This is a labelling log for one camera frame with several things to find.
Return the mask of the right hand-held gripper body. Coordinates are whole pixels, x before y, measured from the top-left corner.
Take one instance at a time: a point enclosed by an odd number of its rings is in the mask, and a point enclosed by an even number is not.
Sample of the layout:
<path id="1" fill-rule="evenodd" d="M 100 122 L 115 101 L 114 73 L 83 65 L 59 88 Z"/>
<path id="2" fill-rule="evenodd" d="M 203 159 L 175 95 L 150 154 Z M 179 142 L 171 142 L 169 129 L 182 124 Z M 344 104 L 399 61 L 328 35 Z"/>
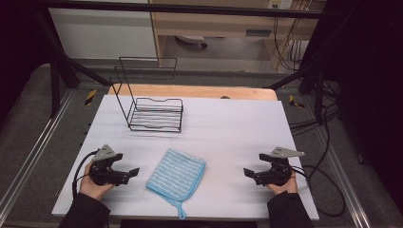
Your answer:
<path id="1" fill-rule="evenodd" d="M 292 166 L 289 163 L 289 159 L 303 157 L 305 153 L 277 146 L 266 155 L 272 158 L 272 161 L 269 161 L 271 168 L 267 171 L 255 173 L 253 180 L 257 185 L 275 184 L 281 186 L 292 175 Z"/>

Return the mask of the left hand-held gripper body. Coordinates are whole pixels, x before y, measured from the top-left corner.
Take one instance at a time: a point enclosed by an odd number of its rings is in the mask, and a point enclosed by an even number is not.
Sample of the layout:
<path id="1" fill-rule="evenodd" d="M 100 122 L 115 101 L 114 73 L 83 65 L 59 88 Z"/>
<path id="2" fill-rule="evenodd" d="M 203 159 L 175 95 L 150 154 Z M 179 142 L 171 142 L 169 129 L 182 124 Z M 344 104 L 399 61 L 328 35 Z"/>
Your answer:
<path id="1" fill-rule="evenodd" d="M 114 162 L 111 158 L 116 154 L 118 153 L 107 144 L 96 152 L 88 172 L 94 183 L 97 185 L 114 184 L 116 186 L 128 184 L 129 174 L 112 168 Z"/>

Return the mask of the blue striped towel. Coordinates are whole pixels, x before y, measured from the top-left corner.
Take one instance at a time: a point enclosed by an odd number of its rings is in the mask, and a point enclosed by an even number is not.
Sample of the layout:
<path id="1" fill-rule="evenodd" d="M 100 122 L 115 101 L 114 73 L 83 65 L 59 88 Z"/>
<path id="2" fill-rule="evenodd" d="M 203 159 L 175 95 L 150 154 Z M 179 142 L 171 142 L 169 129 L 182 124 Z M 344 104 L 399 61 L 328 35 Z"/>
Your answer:
<path id="1" fill-rule="evenodd" d="M 205 166 L 203 159 L 168 149 L 145 186 L 174 206 L 179 219 L 186 219 L 182 204 L 198 188 Z"/>

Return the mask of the black wire rack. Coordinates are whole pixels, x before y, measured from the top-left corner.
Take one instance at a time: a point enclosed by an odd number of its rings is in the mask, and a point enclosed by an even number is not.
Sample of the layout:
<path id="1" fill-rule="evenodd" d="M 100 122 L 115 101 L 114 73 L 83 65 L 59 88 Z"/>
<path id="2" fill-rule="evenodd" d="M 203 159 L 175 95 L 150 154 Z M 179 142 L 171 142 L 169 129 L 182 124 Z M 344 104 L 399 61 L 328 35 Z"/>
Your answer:
<path id="1" fill-rule="evenodd" d="M 112 91 L 132 131 L 182 131 L 183 102 L 162 95 L 136 95 L 135 83 L 146 80 L 168 81 L 176 76 L 177 59 L 159 57 L 120 57 L 110 77 Z"/>

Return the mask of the person's right hand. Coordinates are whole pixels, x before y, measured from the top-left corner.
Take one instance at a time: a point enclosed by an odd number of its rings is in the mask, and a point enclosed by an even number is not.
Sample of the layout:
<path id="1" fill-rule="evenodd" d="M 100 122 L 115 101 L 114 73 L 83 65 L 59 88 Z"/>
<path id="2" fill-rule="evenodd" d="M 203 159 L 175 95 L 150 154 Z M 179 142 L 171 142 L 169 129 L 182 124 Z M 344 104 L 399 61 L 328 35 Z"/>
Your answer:
<path id="1" fill-rule="evenodd" d="M 270 189 L 275 195 L 279 195 L 283 192 L 296 193 L 297 192 L 296 173 L 293 172 L 289 180 L 281 186 L 275 184 L 266 184 L 266 187 Z"/>

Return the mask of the person's left hand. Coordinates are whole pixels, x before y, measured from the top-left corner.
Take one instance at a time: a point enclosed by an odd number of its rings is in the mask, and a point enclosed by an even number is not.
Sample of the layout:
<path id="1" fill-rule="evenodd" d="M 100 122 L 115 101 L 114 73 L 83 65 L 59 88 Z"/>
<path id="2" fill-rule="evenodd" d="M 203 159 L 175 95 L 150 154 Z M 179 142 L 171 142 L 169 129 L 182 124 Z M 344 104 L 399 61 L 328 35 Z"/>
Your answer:
<path id="1" fill-rule="evenodd" d="M 92 181 L 89 175 L 84 175 L 80 184 L 80 193 L 95 200 L 101 200 L 102 197 L 113 187 L 114 184 L 97 185 Z"/>

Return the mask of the white table mat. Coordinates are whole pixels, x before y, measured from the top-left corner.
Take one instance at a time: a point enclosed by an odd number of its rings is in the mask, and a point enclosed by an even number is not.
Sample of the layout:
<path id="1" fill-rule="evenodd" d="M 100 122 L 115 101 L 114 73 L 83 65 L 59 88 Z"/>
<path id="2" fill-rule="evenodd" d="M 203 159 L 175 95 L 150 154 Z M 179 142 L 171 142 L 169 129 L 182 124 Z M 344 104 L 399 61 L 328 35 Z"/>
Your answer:
<path id="1" fill-rule="evenodd" d="M 78 154 L 83 158 L 107 144 L 123 156 L 114 169 L 138 169 L 137 177 L 104 197 L 113 217 L 177 218 L 177 209 L 145 186 L 166 150 L 173 148 L 206 162 L 199 187 L 182 205 L 188 219 L 267 219 L 266 203 L 273 195 L 243 171 L 269 169 L 259 159 L 261 153 L 294 148 L 281 102 L 185 98 L 182 130 L 176 133 L 130 130 L 122 110 L 131 101 L 129 96 L 104 96 Z"/>

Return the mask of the yellow black tape strip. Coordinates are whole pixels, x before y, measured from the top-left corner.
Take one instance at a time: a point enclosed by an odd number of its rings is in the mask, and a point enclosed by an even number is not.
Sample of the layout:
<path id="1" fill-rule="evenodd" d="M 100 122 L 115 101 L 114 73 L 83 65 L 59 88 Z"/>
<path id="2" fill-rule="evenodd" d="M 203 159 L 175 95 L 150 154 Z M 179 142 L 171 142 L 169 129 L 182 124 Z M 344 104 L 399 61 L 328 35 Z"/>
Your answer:
<path id="1" fill-rule="evenodd" d="M 97 89 L 92 89 L 92 90 L 89 91 L 89 93 L 88 93 L 88 95 L 86 97 L 85 105 L 90 105 L 91 104 L 91 102 L 92 102 L 93 98 L 95 97 L 96 93 L 97 93 Z"/>
<path id="2" fill-rule="evenodd" d="M 299 104 L 295 101 L 295 98 L 293 95 L 289 95 L 289 105 L 290 106 L 296 106 L 298 108 L 305 108 L 304 104 Z"/>

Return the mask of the wooden table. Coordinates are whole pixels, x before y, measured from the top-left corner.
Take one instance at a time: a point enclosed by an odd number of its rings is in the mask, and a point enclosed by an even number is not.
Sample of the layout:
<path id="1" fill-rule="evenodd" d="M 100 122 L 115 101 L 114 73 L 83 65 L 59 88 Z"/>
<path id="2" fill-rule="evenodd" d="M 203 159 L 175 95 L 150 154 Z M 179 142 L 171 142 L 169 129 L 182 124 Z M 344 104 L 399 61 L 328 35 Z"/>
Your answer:
<path id="1" fill-rule="evenodd" d="M 276 92 L 272 89 L 242 86 L 115 84 L 107 94 L 214 99 L 228 97 L 238 100 L 265 101 L 276 101 L 278 99 Z"/>

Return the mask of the white cabinet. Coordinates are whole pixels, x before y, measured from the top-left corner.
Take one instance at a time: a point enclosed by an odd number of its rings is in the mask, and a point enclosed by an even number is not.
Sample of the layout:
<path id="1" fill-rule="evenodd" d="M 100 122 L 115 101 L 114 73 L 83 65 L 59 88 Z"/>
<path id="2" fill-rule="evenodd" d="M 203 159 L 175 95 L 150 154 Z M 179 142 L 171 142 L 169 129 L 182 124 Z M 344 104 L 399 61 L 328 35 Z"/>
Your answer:
<path id="1" fill-rule="evenodd" d="M 156 57 L 151 18 L 145 12 L 50 9 L 65 53 L 75 59 Z"/>

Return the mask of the office chair base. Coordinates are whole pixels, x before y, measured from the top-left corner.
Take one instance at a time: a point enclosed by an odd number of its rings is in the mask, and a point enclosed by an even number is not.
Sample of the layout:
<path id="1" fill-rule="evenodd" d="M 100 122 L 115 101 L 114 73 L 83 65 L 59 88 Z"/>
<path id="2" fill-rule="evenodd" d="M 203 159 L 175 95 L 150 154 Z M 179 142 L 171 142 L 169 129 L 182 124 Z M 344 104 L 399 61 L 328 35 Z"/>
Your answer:
<path id="1" fill-rule="evenodd" d="M 194 45 L 200 45 L 202 48 L 207 48 L 208 45 L 205 43 L 205 39 L 202 36 L 181 36 L 178 35 L 177 39 Z"/>

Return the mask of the wooden desk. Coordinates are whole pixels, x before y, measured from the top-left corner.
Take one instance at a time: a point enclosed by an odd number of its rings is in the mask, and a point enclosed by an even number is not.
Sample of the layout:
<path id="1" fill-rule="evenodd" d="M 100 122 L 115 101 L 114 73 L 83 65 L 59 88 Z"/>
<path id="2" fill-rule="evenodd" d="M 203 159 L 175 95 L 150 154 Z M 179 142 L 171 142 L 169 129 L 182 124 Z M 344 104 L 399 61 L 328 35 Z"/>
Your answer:
<path id="1" fill-rule="evenodd" d="M 148 0 L 150 4 L 213 7 L 268 8 L 269 0 Z M 326 0 L 293 0 L 289 10 L 322 11 Z M 293 41 L 308 42 L 317 26 L 316 19 L 264 18 L 211 14 L 151 14 L 157 55 L 164 56 L 169 36 L 252 37 L 263 41 L 272 68 L 278 69 L 291 52 Z"/>

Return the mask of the white power strip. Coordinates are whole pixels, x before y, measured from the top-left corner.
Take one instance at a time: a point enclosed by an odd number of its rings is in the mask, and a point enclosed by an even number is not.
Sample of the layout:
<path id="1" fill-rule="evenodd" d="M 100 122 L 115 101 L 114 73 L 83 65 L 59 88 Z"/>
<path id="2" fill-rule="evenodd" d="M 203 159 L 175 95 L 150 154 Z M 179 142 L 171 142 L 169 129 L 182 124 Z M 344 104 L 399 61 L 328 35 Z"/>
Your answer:
<path id="1" fill-rule="evenodd" d="M 288 10 L 293 0 L 269 0 L 268 8 L 274 10 Z"/>

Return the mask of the aluminium rail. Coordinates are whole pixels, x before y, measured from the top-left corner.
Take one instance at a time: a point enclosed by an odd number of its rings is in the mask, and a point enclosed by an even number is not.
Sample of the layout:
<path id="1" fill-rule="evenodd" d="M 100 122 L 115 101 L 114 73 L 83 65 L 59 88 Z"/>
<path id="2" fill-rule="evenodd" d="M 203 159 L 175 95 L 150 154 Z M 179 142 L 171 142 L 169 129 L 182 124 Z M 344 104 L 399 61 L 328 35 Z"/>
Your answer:
<path id="1" fill-rule="evenodd" d="M 10 213 L 14 203 L 18 199 L 21 191 L 28 181 L 31 172 L 35 168 L 36 163 L 40 160 L 54 131 L 64 117 L 64 114 L 74 94 L 75 89 L 69 89 L 65 93 L 62 101 L 60 102 L 60 109 L 56 112 L 55 116 L 50 118 L 47 122 L 45 129 L 41 132 L 41 135 L 39 136 L 35 145 L 31 148 L 28 157 L 25 159 L 22 167 L 19 169 L 5 196 L 0 200 L 0 223 L 2 223 Z"/>
<path id="2" fill-rule="evenodd" d="M 326 160 L 336 178 L 338 184 L 349 210 L 349 213 L 355 223 L 356 228 L 371 228 L 371 223 L 358 199 L 358 196 L 344 171 L 340 160 L 336 155 L 336 151 L 330 143 L 330 139 L 327 136 L 326 130 L 323 126 L 320 126 L 317 130 L 317 134 L 320 138 L 322 145 L 326 151 Z"/>

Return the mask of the black metal frame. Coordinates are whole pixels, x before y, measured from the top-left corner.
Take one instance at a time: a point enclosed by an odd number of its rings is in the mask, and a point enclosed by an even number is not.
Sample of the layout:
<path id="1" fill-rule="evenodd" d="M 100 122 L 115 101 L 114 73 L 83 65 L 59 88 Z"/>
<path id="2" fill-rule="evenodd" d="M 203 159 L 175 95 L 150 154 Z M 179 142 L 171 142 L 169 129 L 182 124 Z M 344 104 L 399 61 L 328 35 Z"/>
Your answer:
<path id="1" fill-rule="evenodd" d="M 326 11 L 306 11 L 291 9 L 253 9 L 234 7 L 213 7 L 196 5 L 172 5 L 172 4 L 148 4 L 148 3 L 122 3 L 122 2 L 96 2 L 96 1 L 71 1 L 71 0 L 33 0 L 29 3 L 30 12 L 45 34 L 48 50 L 51 56 L 51 83 L 52 83 L 52 114 L 59 108 L 57 92 L 59 91 L 58 76 L 61 76 L 68 87 L 77 87 L 78 78 L 73 68 L 84 73 L 87 77 L 95 80 L 103 86 L 110 86 L 111 82 L 93 73 L 86 67 L 72 60 L 63 51 L 59 42 L 56 30 L 50 25 L 51 20 L 44 16 L 44 12 L 52 9 L 67 10 L 110 10 L 110 11 L 134 11 L 134 12 L 161 12 L 161 13 L 181 13 L 181 14 L 211 14 L 211 15 L 231 15 L 248 17 L 277 17 L 277 18 L 303 18 L 322 19 L 332 18 L 332 13 Z"/>

